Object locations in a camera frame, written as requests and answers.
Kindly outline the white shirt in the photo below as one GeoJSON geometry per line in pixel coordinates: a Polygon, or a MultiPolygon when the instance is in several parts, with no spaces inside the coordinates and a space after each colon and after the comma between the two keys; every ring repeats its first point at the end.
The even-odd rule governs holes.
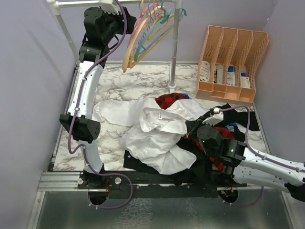
{"type": "Polygon", "coordinates": [[[194,99],[180,99],[162,109],[155,98],[132,101],[106,100],[93,108],[95,121],[129,127],[121,146],[132,157],[162,175],[189,169],[197,157],[177,143],[187,134],[186,121],[195,121],[208,110],[194,99]]]}

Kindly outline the pink hanger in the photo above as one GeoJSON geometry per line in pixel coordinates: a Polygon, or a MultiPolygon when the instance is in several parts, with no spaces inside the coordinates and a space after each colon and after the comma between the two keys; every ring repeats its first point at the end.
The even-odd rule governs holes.
{"type": "Polygon", "coordinates": [[[167,10],[163,10],[163,13],[157,18],[148,18],[145,10],[146,7],[144,1],[140,1],[140,16],[128,44],[128,48],[130,49],[129,61],[131,63],[136,63],[154,47],[160,39],[160,37],[157,37],[157,34],[161,33],[168,20],[167,10]]]}

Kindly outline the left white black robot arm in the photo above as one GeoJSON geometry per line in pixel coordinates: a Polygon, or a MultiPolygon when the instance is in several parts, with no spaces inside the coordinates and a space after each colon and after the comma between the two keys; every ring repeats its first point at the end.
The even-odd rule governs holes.
{"type": "Polygon", "coordinates": [[[84,169],[80,174],[80,186],[101,188],[105,186],[104,164],[100,159],[97,141],[101,124],[94,121],[92,112],[99,78],[108,56],[122,40],[110,47],[109,43],[118,35],[132,34],[136,17],[126,7],[122,12],[107,12],[102,7],[90,7],[84,12],[84,35],[79,49],[79,78],[72,103],[60,123],[68,132],[68,151],[74,154],[81,150],[84,169]]]}

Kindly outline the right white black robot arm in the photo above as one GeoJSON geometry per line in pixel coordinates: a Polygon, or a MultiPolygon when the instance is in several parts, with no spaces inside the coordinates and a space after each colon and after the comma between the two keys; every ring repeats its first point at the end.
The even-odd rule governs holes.
{"type": "Polygon", "coordinates": [[[216,117],[186,121],[187,136],[197,139],[204,155],[224,165],[220,183],[254,184],[284,191],[305,200],[305,165],[252,148],[248,143],[225,138],[214,128],[216,117]]]}

